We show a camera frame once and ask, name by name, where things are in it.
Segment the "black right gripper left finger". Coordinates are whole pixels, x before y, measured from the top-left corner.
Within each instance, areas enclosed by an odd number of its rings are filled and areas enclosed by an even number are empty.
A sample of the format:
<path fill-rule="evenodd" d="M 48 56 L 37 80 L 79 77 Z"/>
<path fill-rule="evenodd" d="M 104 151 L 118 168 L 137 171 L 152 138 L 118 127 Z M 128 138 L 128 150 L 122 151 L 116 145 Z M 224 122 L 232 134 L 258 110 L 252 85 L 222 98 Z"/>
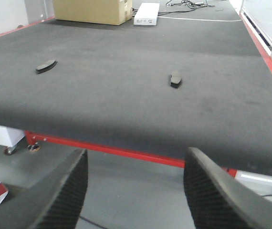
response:
<path fill-rule="evenodd" d="M 74 229 L 87 187 L 87 150 L 77 149 L 34 186 L 0 205 L 0 229 Z"/>

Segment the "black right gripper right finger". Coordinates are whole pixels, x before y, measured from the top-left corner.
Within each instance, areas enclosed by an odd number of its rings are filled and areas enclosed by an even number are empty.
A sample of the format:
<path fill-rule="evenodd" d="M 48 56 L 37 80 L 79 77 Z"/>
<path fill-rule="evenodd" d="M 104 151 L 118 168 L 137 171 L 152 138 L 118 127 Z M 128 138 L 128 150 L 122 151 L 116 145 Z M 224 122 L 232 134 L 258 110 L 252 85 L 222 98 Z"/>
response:
<path fill-rule="evenodd" d="M 185 153 L 183 186 L 197 229 L 272 229 L 272 202 L 248 189 L 205 153 Z"/>

